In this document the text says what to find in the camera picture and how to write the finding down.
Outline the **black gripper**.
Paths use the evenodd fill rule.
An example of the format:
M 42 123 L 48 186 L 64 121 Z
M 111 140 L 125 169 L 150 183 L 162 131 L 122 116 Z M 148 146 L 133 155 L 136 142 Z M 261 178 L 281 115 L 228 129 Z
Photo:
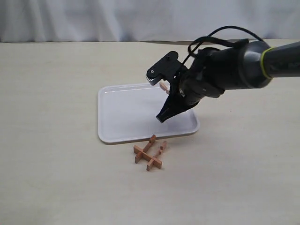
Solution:
M 167 88 L 163 82 L 159 83 L 160 88 L 168 94 L 156 116 L 160 123 L 193 108 L 203 97 L 218 98 L 224 93 L 224 88 L 205 76 L 207 61 L 217 51 L 213 47 L 199 50 L 190 68 L 178 60 L 176 51 L 170 51 L 148 69 L 146 79 L 152 86 L 161 80 L 170 84 L 170 88 Z

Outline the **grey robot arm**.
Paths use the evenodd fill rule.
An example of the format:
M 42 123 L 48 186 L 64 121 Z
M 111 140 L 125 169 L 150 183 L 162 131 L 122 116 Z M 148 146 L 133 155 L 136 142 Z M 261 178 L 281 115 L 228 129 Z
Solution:
M 260 89 L 273 78 L 300 75 L 298 42 L 270 47 L 266 42 L 241 40 L 220 50 L 206 47 L 190 53 L 190 68 L 170 51 L 146 73 L 151 85 L 161 80 L 170 84 L 168 97 L 157 114 L 161 122 L 195 107 L 202 98 L 218 98 L 226 90 Z

